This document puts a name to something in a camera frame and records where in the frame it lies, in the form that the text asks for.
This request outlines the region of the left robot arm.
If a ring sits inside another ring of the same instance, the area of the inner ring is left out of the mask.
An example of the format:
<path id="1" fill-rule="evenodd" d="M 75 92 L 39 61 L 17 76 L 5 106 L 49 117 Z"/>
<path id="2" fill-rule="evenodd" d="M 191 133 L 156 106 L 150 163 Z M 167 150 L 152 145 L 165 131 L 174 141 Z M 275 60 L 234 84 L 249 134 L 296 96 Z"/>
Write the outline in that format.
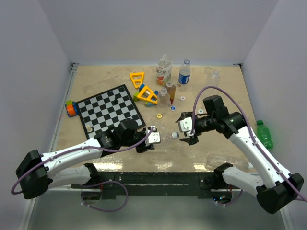
<path id="1" fill-rule="evenodd" d="M 73 147 L 47 153 L 36 149 L 28 152 L 16 169 L 20 193 L 25 199 L 33 199 L 64 185 L 96 187 L 99 184 L 97 169 L 87 161 L 130 149 L 144 153 L 160 143 L 156 126 L 137 129 L 136 121 L 127 118 Z"/>

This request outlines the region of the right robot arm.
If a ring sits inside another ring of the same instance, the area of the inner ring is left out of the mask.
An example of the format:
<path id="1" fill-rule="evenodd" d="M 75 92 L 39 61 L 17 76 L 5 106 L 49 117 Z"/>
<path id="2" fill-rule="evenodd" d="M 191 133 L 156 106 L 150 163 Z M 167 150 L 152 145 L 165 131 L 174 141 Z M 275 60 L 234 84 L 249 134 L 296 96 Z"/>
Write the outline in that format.
<path id="1" fill-rule="evenodd" d="M 264 147 L 253 130 L 249 130 L 239 112 L 229 113 L 221 96 L 203 100 L 207 115 L 197 117 L 193 112 L 182 112 L 177 120 L 184 142 L 196 144 L 204 132 L 217 131 L 230 140 L 246 156 L 258 172 L 253 176 L 230 163 L 214 169 L 214 184 L 219 188 L 236 186 L 254 197 L 268 213 L 274 214 L 298 197 L 304 179 L 283 167 Z"/>

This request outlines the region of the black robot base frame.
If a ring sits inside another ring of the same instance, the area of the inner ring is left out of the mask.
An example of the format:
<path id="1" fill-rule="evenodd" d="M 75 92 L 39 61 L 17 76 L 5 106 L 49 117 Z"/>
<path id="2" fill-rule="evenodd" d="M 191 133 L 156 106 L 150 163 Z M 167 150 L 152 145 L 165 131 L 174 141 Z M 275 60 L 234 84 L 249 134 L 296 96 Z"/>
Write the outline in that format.
<path id="1" fill-rule="evenodd" d="M 212 190 L 227 189 L 229 185 L 218 182 L 213 172 L 99 172 L 97 178 L 88 182 L 94 185 L 101 182 L 113 183 L 94 186 L 102 188 L 103 199 L 124 196 L 123 184 L 130 196 L 196 196 L 210 199 Z"/>

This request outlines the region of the clear plastic bottle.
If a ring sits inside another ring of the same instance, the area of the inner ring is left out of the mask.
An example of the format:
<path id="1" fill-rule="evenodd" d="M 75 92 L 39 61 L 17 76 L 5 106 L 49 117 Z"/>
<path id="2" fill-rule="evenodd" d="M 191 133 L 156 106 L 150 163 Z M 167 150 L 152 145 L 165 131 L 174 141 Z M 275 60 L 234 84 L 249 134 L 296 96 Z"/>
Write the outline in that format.
<path id="1" fill-rule="evenodd" d="M 219 71 L 214 70 L 211 75 L 208 76 L 207 82 L 209 86 L 218 87 L 220 83 Z"/>
<path id="2" fill-rule="evenodd" d="M 175 132 L 172 128 L 166 126 L 165 124 L 161 123 L 156 125 L 158 132 L 160 133 L 161 143 L 159 146 L 166 146 L 171 144 L 174 140 L 171 137 L 171 133 Z"/>

